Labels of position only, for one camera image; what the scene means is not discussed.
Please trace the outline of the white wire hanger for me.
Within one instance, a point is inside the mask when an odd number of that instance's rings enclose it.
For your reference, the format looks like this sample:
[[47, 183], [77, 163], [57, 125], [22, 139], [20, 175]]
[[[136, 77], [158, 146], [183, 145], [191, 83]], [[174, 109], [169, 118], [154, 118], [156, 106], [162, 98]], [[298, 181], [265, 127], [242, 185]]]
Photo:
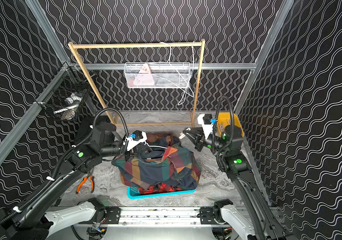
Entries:
[[178, 101], [177, 105], [178, 106], [182, 106], [184, 104], [184, 102], [189, 98], [189, 97], [194, 97], [194, 90], [191, 87], [191, 79], [193, 77], [193, 72], [194, 72], [194, 67], [196, 65], [196, 60], [195, 60], [195, 55], [196, 55], [196, 51], [195, 51], [195, 42], [191, 43], [191, 59], [189, 62], [189, 71], [188, 71], [188, 76], [186, 74], [180, 75], [180, 77], [182, 78], [182, 81], [184, 82], [185, 87], [182, 89], [181, 92], [181, 99]]

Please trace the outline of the wooden clothes rack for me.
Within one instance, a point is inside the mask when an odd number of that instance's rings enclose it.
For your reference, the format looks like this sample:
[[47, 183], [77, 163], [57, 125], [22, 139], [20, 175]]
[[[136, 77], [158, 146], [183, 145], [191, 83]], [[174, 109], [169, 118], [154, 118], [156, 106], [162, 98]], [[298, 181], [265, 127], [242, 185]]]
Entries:
[[78, 49], [132, 49], [132, 48], [165, 48], [165, 47], [200, 47], [200, 54], [199, 54], [199, 64], [197, 70], [197, 80], [196, 80], [196, 88], [194, 94], [194, 102], [193, 108], [190, 111], [190, 118], [189, 122], [169, 122], [163, 123], [166, 126], [171, 125], [191, 125], [192, 127], [195, 126], [195, 113], [196, 113], [196, 106], [197, 106], [197, 98], [198, 98], [198, 91], [201, 79], [201, 72], [202, 72], [202, 65], [203, 65], [203, 57], [204, 57], [204, 50], [205, 50], [206, 40], [202, 39], [200, 42], [186, 42], [186, 43], [141, 43], [141, 44], [85, 44], [85, 45], [75, 45], [72, 42], [68, 43], [68, 47], [72, 52], [73, 56], [75, 57], [79, 67], [81, 68], [82, 72], [84, 73], [88, 83], [90, 84], [94, 94], [98, 98], [102, 107], [106, 108], [107, 105], [102, 98], [98, 88], [95, 85], [87, 67], [85, 66], [83, 60], [81, 59]]

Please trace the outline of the pink triangular item in basket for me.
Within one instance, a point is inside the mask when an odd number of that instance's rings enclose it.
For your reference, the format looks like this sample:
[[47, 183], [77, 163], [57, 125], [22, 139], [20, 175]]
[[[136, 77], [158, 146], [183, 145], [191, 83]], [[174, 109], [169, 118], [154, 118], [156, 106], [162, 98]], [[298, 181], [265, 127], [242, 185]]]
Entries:
[[133, 80], [134, 87], [151, 87], [155, 85], [155, 80], [149, 64], [143, 64]]

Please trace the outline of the red black plaid shirt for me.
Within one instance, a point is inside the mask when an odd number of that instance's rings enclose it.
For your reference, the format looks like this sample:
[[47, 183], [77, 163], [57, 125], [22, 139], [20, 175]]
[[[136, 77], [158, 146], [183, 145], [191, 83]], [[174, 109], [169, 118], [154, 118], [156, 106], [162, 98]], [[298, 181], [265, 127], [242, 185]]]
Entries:
[[141, 195], [154, 195], [154, 194], [166, 194], [166, 193], [173, 193], [173, 192], [180, 192], [182, 191], [179, 187], [172, 187], [170, 185], [161, 183], [154, 186], [150, 186], [148, 189], [144, 189], [142, 187], [138, 187], [139, 193]]

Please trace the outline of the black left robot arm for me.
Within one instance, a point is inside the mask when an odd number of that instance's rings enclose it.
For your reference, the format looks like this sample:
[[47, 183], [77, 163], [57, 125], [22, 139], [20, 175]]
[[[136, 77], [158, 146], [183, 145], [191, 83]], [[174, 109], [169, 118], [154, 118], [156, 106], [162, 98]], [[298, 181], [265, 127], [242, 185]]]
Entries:
[[0, 227], [5, 230], [8, 239], [46, 239], [55, 225], [54, 221], [48, 220], [46, 212], [70, 185], [101, 164], [105, 157], [123, 157], [128, 161], [135, 147], [146, 141], [144, 132], [129, 132], [118, 110], [114, 111], [123, 123], [123, 137], [117, 134], [113, 123], [100, 123], [98, 118], [107, 111], [105, 108], [96, 113], [88, 135], [59, 158], [51, 175], [38, 189], [9, 211], [0, 213]]

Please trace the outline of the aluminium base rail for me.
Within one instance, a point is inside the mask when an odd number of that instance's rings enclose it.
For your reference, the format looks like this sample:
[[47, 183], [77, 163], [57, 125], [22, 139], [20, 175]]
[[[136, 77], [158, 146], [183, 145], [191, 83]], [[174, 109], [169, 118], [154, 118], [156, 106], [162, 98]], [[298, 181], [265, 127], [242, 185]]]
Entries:
[[214, 216], [213, 207], [106, 207], [96, 210], [84, 202], [75, 207], [46, 212], [53, 222], [50, 233], [76, 225], [95, 228], [114, 227], [201, 227], [227, 226]]

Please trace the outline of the teal plastic basket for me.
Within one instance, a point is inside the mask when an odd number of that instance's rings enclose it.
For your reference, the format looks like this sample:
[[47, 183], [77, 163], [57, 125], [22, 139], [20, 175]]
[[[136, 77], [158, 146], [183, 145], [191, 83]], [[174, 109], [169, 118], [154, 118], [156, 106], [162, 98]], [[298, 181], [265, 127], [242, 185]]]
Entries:
[[168, 193], [157, 193], [157, 194], [140, 194], [138, 188], [127, 187], [127, 197], [130, 200], [139, 200], [139, 199], [148, 199], [148, 198], [157, 198], [157, 197], [168, 197], [175, 195], [184, 195], [184, 194], [192, 194], [196, 190], [188, 190], [188, 191], [178, 191], [178, 192], [168, 192]]

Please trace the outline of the multicolour plaid shirt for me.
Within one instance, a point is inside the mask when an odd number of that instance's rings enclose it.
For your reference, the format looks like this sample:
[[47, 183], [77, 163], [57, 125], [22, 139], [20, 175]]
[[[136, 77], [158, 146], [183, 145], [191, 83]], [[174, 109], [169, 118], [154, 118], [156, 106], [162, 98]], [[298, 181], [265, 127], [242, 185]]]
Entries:
[[[189, 149], [183, 147], [178, 137], [171, 133], [148, 133], [147, 143], [150, 145], [157, 145], [168, 147], [167, 149], [150, 148], [147, 147], [147, 154], [132, 159], [131, 163], [143, 163], [148, 165], [160, 164], [169, 161], [175, 165], [175, 167], [186, 167], [188, 164], [197, 164], [194, 157], [194, 153]], [[119, 158], [112, 161], [112, 165], [116, 167], [116, 163], [125, 162], [124, 158]]]
[[169, 161], [148, 165], [143, 163], [116, 163], [120, 171], [121, 181], [128, 187], [148, 189], [157, 184], [179, 187], [183, 191], [195, 190], [200, 180], [201, 171], [197, 164], [176, 168]]

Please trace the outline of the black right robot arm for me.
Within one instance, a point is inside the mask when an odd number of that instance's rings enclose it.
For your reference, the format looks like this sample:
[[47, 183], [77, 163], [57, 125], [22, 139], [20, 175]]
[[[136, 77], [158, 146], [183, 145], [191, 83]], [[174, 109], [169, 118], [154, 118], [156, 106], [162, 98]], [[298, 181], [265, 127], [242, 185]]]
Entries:
[[236, 186], [249, 217], [244, 217], [228, 199], [216, 201], [213, 219], [219, 225], [230, 225], [231, 232], [223, 239], [231, 240], [293, 240], [276, 219], [257, 185], [253, 169], [241, 151], [244, 133], [236, 125], [237, 116], [228, 97], [219, 98], [215, 115], [198, 117], [199, 128], [186, 128], [182, 134], [197, 151], [210, 149], [221, 172]]

